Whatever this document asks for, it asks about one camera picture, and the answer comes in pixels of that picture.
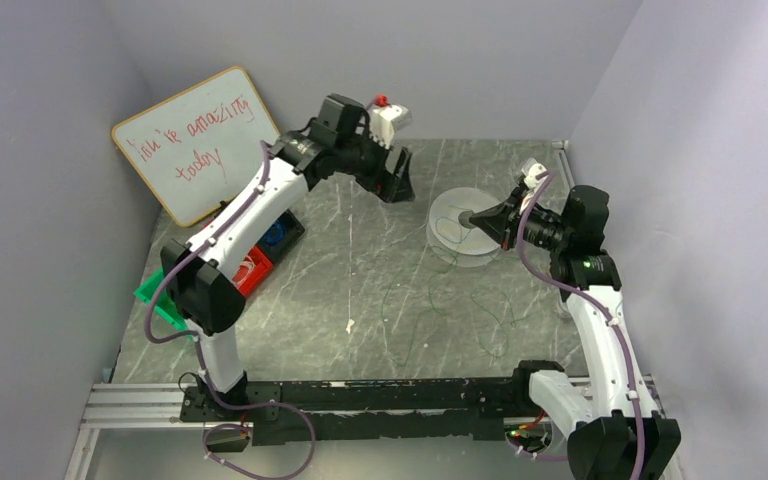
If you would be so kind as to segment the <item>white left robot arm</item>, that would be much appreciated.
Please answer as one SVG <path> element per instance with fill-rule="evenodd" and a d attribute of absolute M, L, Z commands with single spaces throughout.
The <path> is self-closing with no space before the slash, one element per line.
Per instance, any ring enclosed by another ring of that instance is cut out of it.
<path fill-rule="evenodd" d="M 246 298 L 233 284 L 243 258 L 269 228 L 318 183 L 351 176 L 384 203 L 409 202 L 411 152 L 397 147 L 410 110 L 383 96 L 369 105 L 328 95 L 305 127 L 264 144 L 265 159 L 241 193 L 206 227 L 184 243 L 161 251 L 165 291 L 197 345 L 199 377 L 240 404 L 247 374 L 235 334 Z"/>

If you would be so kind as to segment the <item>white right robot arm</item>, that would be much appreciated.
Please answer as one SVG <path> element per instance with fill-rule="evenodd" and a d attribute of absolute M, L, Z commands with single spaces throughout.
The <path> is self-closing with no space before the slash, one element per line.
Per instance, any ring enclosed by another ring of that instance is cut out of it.
<path fill-rule="evenodd" d="M 647 388 L 628 338 L 622 284 L 603 248 L 609 196 L 575 186 L 561 212 L 538 205 L 538 187 L 517 187 L 502 203 L 458 219 L 555 287 L 582 344 L 590 378 L 584 395 L 550 362 L 523 363 L 526 398 L 552 423 L 549 447 L 531 457 L 550 460 L 563 448 L 576 479 L 660 479 L 681 443 L 678 422 L 665 417 Z"/>

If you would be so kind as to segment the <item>white perforated filament spool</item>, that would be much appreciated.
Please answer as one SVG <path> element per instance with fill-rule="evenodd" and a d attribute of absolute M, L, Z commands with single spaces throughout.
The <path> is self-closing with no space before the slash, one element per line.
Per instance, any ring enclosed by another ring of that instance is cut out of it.
<path fill-rule="evenodd" d="M 493 261 L 501 247 L 477 227 L 467 227 L 466 214 L 486 210 L 499 201 L 473 187 L 441 193 L 431 204 L 426 223 L 427 242 L 433 253 L 456 267 L 475 268 Z"/>

